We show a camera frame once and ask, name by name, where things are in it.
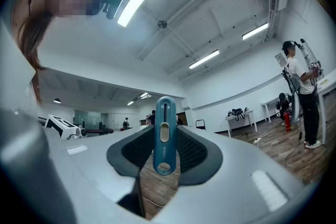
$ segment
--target ceiling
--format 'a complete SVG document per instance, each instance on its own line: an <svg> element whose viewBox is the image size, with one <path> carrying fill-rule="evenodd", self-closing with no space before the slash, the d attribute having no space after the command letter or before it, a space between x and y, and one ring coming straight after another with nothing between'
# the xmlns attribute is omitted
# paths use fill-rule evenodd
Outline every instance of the ceiling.
<svg viewBox="0 0 336 224"><path fill-rule="evenodd" d="M39 86L44 91L66 91L75 93L84 98L112 101L113 103L127 105L135 97L143 94L135 89L126 89L113 86L101 81L74 76L57 70L47 69L39 73ZM135 105L142 105L158 99L161 95L152 94L152 97L140 99Z"/></svg>
<svg viewBox="0 0 336 224"><path fill-rule="evenodd" d="M261 44L265 37L260 32L242 41L243 34L267 22L269 0L145 0L122 27L117 20L128 1L123 1L114 20L103 13L75 23L57 20L49 40L57 39L60 51L97 61L134 57L183 82ZM167 21L168 27L159 29L159 20ZM69 29L71 33L63 35ZM188 68L216 49L217 57Z"/></svg>

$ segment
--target black pants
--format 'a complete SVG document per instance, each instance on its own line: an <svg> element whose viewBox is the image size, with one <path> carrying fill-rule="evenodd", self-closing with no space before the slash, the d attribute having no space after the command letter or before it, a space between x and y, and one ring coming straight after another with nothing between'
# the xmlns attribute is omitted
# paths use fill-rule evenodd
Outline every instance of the black pants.
<svg viewBox="0 0 336 224"><path fill-rule="evenodd" d="M283 116L283 114L285 111L283 109L280 109L279 112L280 112L280 118L284 121L285 117Z"/></svg>
<svg viewBox="0 0 336 224"><path fill-rule="evenodd" d="M319 129L319 110L315 93L299 94L300 104L303 110L304 131L306 141L313 145L316 143L317 131Z"/></svg>

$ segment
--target white sneaker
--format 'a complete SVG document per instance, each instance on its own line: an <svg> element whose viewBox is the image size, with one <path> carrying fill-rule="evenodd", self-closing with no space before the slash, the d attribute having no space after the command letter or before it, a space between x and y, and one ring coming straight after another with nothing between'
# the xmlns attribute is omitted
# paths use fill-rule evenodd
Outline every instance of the white sneaker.
<svg viewBox="0 0 336 224"><path fill-rule="evenodd" d="M316 143L313 145L309 145L308 143L306 144L306 148L317 148L321 145L321 142L316 140Z"/></svg>

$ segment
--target man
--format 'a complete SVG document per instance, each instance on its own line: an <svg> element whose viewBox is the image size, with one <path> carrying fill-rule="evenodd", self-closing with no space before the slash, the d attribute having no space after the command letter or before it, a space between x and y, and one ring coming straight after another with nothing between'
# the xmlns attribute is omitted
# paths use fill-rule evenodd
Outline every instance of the man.
<svg viewBox="0 0 336 224"><path fill-rule="evenodd" d="M289 104L292 102L291 95L285 95L283 92L279 94L279 101L277 103L277 110L280 110L280 118L283 120L282 126L285 125L284 112L289 108Z"/></svg>
<svg viewBox="0 0 336 224"><path fill-rule="evenodd" d="M306 132L305 147L317 148L321 145L321 142L316 140L319 128L319 111L316 103L315 87L310 79L318 76L319 69L313 68L309 72L305 72L298 60L294 59L295 45L292 42L284 42L282 49L288 58L287 67L300 84L299 100L303 110L304 130Z"/></svg>
<svg viewBox="0 0 336 224"><path fill-rule="evenodd" d="M155 110L152 110L152 115L148 117L152 125L155 125Z"/></svg>
<svg viewBox="0 0 336 224"><path fill-rule="evenodd" d="M124 122L122 123L122 127L123 127L125 130L127 130L127 129L130 128L130 124L129 124L129 122L128 122L128 118L126 118L126 119L124 120Z"/></svg>

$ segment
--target blue slider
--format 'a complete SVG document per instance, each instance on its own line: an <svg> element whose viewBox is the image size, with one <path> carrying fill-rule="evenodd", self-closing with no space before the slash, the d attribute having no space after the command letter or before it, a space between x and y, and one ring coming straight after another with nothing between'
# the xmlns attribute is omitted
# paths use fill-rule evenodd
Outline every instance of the blue slider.
<svg viewBox="0 0 336 224"><path fill-rule="evenodd" d="M176 169L176 105L171 97L156 103L153 167L166 176Z"/></svg>

